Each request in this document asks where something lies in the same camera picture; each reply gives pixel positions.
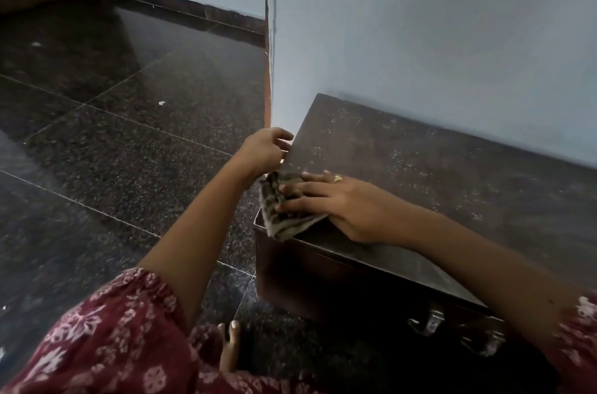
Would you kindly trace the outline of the person's right hand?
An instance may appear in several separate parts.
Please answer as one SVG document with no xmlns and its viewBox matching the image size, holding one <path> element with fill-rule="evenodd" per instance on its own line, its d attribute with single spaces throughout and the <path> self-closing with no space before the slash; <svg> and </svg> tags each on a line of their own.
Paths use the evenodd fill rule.
<svg viewBox="0 0 597 394">
<path fill-rule="evenodd" d="M 280 213 L 327 214 L 330 222 L 347 238 L 362 244 L 398 245 L 409 230 L 417 207 L 383 189 L 351 177 L 325 171 L 303 172 L 303 181 L 345 181 L 340 193 L 327 198 L 299 198 L 278 204 Z"/>
</svg>

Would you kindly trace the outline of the person's left hand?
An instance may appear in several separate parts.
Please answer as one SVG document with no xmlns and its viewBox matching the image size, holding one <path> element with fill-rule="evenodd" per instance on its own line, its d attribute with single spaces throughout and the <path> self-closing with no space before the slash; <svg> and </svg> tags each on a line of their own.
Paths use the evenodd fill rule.
<svg viewBox="0 0 597 394">
<path fill-rule="evenodd" d="M 265 128 L 250 135 L 231 159 L 233 166 L 250 183 L 277 170 L 287 155 L 266 137 Z"/>
</svg>

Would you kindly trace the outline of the grey patterned cleaning cloth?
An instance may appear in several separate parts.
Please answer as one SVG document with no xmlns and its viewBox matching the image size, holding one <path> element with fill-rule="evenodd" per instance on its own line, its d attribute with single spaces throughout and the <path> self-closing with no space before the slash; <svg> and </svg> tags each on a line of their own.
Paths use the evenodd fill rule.
<svg viewBox="0 0 597 394">
<path fill-rule="evenodd" d="M 309 213 L 280 213 L 275 207 L 302 196 L 300 192 L 285 194 L 280 190 L 281 185 L 301 183 L 302 177 L 296 172 L 270 172 L 259 181 L 259 203 L 261 216 L 268 237 L 278 240 L 289 240 L 315 224 L 328 218 L 327 214 Z"/>
</svg>

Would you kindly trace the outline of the dark brown metal trunk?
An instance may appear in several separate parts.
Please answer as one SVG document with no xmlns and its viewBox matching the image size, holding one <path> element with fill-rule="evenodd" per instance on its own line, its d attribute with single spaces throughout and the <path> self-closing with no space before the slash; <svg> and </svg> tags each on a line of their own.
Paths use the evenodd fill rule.
<svg viewBox="0 0 597 394">
<path fill-rule="evenodd" d="M 318 94 L 284 161 L 285 172 L 329 170 L 368 181 L 444 214 L 529 261 L 597 290 L 597 168 Z M 329 220 L 280 242 L 254 224 L 259 298 L 316 323 L 365 327 L 441 309 L 427 337 L 465 348 L 460 333 L 504 333 L 496 354 L 540 358 L 443 270 L 411 251 L 351 242 Z"/>
</svg>

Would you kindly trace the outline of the person's right forearm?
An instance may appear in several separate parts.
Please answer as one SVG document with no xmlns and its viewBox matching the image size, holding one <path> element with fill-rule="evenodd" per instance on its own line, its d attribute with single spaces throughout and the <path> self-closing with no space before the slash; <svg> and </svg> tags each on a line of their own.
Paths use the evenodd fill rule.
<svg viewBox="0 0 597 394">
<path fill-rule="evenodd" d="M 465 287 L 536 347 L 545 348 L 563 313 L 586 291 L 437 212 L 399 199 L 401 245 Z"/>
</svg>

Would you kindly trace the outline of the person's left forearm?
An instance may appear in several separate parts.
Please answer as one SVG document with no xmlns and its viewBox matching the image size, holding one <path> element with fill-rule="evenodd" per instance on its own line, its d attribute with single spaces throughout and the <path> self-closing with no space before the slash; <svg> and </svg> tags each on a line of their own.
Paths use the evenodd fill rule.
<svg viewBox="0 0 597 394">
<path fill-rule="evenodd" d="M 137 264 L 172 289 L 188 328 L 201 314 L 235 209 L 243 193 L 260 176 L 254 168 L 253 162 L 239 154 L 231 157 Z"/>
</svg>

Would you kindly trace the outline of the person's bare foot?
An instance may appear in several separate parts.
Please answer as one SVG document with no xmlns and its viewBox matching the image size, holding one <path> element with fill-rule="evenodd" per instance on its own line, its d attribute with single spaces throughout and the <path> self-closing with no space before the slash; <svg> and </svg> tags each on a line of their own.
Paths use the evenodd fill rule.
<svg viewBox="0 0 597 394">
<path fill-rule="evenodd" d="M 228 328 L 225 323 L 220 323 L 217 330 L 222 341 L 219 369 L 222 373 L 234 373 L 238 368 L 240 355 L 242 334 L 240 322 L 233 320 Z"/>
</svg>

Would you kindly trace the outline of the silver trunk latch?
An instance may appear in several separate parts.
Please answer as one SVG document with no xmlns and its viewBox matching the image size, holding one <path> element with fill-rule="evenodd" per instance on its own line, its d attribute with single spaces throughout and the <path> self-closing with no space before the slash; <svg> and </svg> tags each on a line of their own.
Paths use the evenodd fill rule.
<svg viewBox="0 0 597 394">
<path fill-rule="evenodd" d="M 504 333 L 484 328 L 465 328 L 460 343 L 471 353 L 482 358 L 492 357 L 506 341 Z"/>
<path fill-rule="evenodd" d="M 441 309 L 429 309 L 425 316 L 418 318 L 408 318 L 408 326 L 417 334 L 430 337 L 434 335 L 438 328 L 444 323 L 445 315 Z"/>
</svg>

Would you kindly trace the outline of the red floral garment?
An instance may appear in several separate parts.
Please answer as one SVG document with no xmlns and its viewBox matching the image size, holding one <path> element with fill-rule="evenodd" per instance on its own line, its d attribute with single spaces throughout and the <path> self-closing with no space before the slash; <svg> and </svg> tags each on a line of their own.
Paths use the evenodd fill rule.
<svg viewBox="0 0 597 394">
<path fill-rule="evenodd" d="M 573 394 L 597 394 L 597 292 L 540 351 Z M 322 394 L 315 382 L 222 373 L 215 327 L 188 328 L 174 292 L 138 268 L 66 312 L 0 394 Z"/>
</svg>

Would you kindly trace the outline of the brown wooden door frame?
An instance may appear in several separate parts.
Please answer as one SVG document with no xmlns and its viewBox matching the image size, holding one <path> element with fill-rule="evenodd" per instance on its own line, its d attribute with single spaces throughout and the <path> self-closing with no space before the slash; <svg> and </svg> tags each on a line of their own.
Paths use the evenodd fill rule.
<svg viewBox="0 0 597 394">
<path fill-rule="evenodd" d="M 266 57 L 266 69 L 265 69 L 265 89 L 264 89 L 264 124 L 265 127 L 271 127 L 272 125 L 272 31 L 271 31 L 271 16 L 270 14 L 275 11 L 271 11 L 271 3 L 275 0 L 265 0 L 265 57 Z"/>
</svg>

